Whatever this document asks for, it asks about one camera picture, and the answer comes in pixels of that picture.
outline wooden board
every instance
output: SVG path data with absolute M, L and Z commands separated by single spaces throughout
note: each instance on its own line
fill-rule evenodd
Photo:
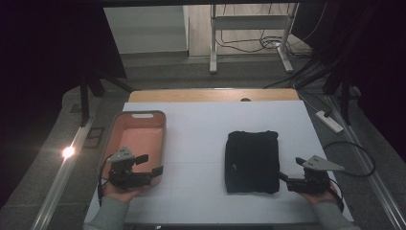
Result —
M 185 103 L 185 102 L 252 102 L 296 101 L 294 89 L 177 89 L 134 91 L 130 103 Z

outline power strip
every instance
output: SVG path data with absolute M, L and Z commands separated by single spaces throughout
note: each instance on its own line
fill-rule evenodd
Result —
M 331 130 L 333 130 L 335 133 L 339 133 L 342 130 L 344 130 L 338 123 L 336 123 L 332 118 L 330 117 L 325 117 L 325 111 L 320 110 L 316 113 L 316 116 L 322 120 L 322 122 L 324 124 L 326 124 L 326 126 L 328 126 L 329 128 L 331 128 Z

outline wall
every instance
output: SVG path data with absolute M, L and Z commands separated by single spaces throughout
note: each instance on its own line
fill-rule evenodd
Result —
M 120 54 L 187 51 L 183 6 L 105 8 Z

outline black cloth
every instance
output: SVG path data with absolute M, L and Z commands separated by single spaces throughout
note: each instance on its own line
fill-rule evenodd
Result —
M 280 188 L 278 132 L 229 134 L 225 152 L 227 193 L 274 194 Z

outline hand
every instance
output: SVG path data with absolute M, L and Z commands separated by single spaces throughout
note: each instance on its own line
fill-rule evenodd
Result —
M 337 190 L 332 185 L 331 181 L 330 181 L 330 189 L 332 189 L 332 191 L 337 193 Z M 311 204 L 317 204 L 319 202 L 326 201 L 326 200 L 333 200 L 333 201 L 336 200 L 335 197 L 329 192 L 324 192 L 322 194 L 312 194 L 312 195 L 311 194 L 301 194 L 301 193 L 298 193 L 298 194 L 300 196 L 303 196 Z
M 129 203 L 132 198 L 134 198 L 135 196 L 137 196 L 138 194 L 140 194 L 142 192 L 145 192 L 148 188 L 149 187 L 141 187 L 141 188 L 136 188 L 131 191 L 125 191 L 125 190 L 116 188 L 110 182 L 107 182 L 103 186 L 103 193 L 104 193 L 104 196 L 108 196 L 108 197 L 117 199 L 124 203 Z

